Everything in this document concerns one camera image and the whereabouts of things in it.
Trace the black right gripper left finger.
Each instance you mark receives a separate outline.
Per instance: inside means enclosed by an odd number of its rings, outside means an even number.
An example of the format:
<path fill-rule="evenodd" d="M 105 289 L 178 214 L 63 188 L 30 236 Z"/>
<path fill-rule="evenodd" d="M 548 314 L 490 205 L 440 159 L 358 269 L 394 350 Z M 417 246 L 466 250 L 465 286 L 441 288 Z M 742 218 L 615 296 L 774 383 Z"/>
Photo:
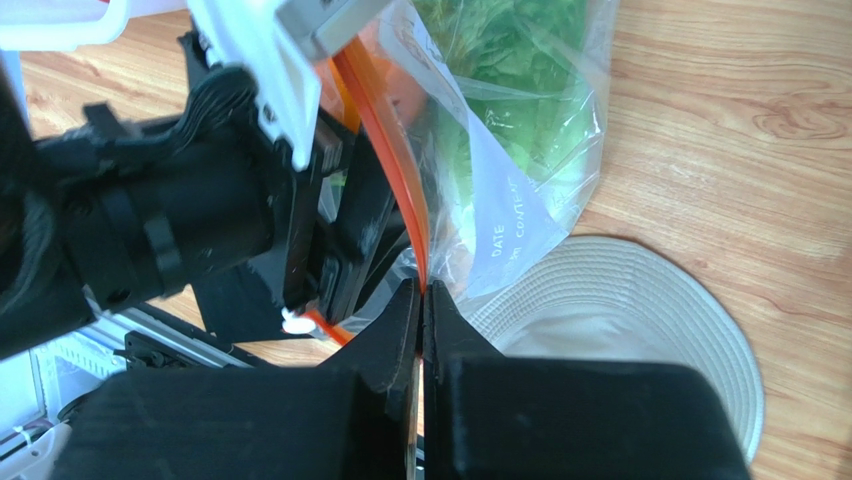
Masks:
<path fill-rule="evenodd" d="M 413 479 L 421 292 L 314 367 L 131 370 L 85 404 L 57 479 Z"/>

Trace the clear orange zip top bag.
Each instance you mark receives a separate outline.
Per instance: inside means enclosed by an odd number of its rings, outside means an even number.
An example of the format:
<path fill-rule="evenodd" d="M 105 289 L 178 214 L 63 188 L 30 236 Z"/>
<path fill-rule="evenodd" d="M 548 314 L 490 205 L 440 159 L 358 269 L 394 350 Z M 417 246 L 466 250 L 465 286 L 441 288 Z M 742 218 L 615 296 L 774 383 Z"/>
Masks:
<path fill-rule="evenodd" d="M 615 1 L 391 1 L 359 38 L 420 169 L 429 274 L 472 317 L 597 186 Z"/>

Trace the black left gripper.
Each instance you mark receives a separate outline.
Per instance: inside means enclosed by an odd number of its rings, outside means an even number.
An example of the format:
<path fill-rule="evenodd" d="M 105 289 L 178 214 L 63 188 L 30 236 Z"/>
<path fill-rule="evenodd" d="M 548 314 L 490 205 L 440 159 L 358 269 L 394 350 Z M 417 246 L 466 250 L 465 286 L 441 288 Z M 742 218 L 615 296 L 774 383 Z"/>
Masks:
<path fill-rule="evenodd" d="M 285 304 L 299 313 L 316 310 L 337 325 L 365 306 L 410 240 L 366 134 L 319 119 L 306 173 L 313 193 L 322 194 L 333 178 L 344 181 L 335 189 L 337 203 L 318 197 L 291 220 L 310 238 L 298 237 L 291 248 L 304 283 L 287 287 Z"/>

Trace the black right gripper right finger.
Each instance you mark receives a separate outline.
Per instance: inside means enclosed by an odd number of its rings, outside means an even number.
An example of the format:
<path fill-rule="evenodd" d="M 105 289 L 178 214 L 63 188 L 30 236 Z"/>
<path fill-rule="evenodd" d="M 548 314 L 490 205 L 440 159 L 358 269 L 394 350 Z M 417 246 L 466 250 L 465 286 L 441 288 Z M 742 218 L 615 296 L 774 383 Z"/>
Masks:
<path fill-rule="evenodd" d="M 446 285 L 423 298 L 429 479 L 746 479 L 723 405 L 666 363 L 508 357 Z"/>

